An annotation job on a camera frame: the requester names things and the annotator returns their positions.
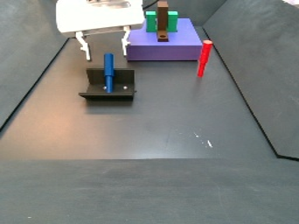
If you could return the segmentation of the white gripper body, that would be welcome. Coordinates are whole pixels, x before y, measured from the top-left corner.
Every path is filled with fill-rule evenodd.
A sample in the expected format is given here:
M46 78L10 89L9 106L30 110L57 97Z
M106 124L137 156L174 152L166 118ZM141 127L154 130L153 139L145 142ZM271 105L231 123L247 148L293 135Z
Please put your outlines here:
M119 32L126 27L141 29L145 21L143 0L59 0L57 3L58 29L69 38L77 32L94 35Z

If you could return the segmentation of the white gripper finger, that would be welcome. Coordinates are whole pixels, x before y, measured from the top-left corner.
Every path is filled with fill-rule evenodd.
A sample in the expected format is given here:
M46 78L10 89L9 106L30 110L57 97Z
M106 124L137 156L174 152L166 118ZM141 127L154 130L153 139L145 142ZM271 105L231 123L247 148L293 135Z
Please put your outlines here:
M131 27L130 26L125 26L125 36L122 38L122 48L123 48L123 55L125 55L125 57L127 56L127 47L131 44L131 42L129 41L130 33L131 33Z
M85 39L85 35L82 31L78 31L75 34L77 40L81 43L81 50L86 53L87 61L91 61L91 54L90 54L90 44Z

